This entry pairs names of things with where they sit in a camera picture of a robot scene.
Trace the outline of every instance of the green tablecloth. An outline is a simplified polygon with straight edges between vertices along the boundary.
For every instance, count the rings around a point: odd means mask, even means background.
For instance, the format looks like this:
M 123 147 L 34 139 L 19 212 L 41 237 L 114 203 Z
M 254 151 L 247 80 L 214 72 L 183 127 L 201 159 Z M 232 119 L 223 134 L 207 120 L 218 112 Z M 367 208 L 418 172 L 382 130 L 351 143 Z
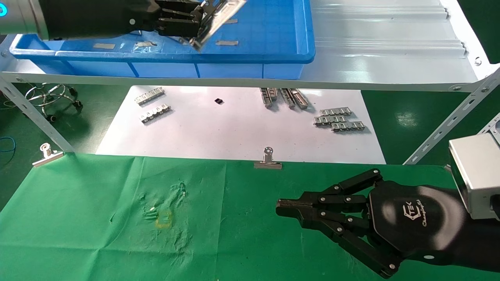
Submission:
M 278 198 L 379 167 L 403 185 L 453 188 L 438 166 L 68 154 L 31 170 L 0 213 L 0 280 L 381 280 Z M 499 280 L 405 261 L 392 280 Z

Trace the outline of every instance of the blue plastic tray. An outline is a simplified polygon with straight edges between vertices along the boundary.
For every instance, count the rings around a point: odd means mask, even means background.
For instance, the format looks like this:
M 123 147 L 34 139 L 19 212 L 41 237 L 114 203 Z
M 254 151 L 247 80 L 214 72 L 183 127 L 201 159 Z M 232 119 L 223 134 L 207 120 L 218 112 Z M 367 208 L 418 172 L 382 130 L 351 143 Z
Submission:
M 314 60 L 309 0 L 248 0 L 233 19 L 201 53 L 156 32 L 66 41 L 20 35 L 10 52 L 49 74 L 141 78 L 298 79 Z M 219 40 L 238 45 L 216 45 Z

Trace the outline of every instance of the logo on robot hand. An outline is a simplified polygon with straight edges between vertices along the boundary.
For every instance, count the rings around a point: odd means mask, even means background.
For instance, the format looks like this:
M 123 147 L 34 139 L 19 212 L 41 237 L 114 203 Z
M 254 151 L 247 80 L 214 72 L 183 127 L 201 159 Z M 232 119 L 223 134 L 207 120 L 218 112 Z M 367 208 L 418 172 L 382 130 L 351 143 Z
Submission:
M 412 221 L 420 218 L 422 214 L 420 213 L 420 209 L 416 206 L 413 206 L 411 202 L 406 202 L 406 205 L 403 205 L 404 216 L 410 218 Z

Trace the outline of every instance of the green floor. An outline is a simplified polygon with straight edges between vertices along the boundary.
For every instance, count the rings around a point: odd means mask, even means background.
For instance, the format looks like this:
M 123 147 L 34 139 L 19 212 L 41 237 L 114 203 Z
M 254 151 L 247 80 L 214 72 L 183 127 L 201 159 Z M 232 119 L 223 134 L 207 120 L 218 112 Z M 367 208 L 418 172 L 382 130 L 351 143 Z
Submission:
M 25 90 L 25 85 L 18 85 Z M 80 152 L 94 153 L 120 107 L 129 87 L 77 85 L 81 113 L 65 101 L 50 108 L 59 119 L 54 127 Z M 450 92 L 363 91 L 363 98 L 387 164 L 402 164 L 450 112 L 468 95 Z M 492 92 L 419 164 L 448 162 L 448 140 L 476 134 L 500 108 L 500 89 Z M 0 210 L 39 160 L 44 133 L 18 109 L 0 110 L 0 136 L 16 140 L 15 154 L 0 153 Z M 0 150 L 10 143 L 0 142 Z

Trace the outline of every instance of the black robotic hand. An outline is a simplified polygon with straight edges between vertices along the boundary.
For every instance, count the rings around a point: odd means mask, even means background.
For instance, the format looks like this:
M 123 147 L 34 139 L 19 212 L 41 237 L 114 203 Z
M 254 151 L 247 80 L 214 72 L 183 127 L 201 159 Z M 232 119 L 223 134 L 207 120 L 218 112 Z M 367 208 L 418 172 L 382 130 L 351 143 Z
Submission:
M 177 0 L 38 0 L 48 39 L 114 37 L 132 31 L 196 37 L 211 1 Z
M 368 198 L 354 195 L 372 186 Z M 499 221 L 473 220 L 457 190 L 384 181 L 378 169 L 280 199 L 276 213 L 321 231 L 383 278 L 406 259 L 500 272 Z

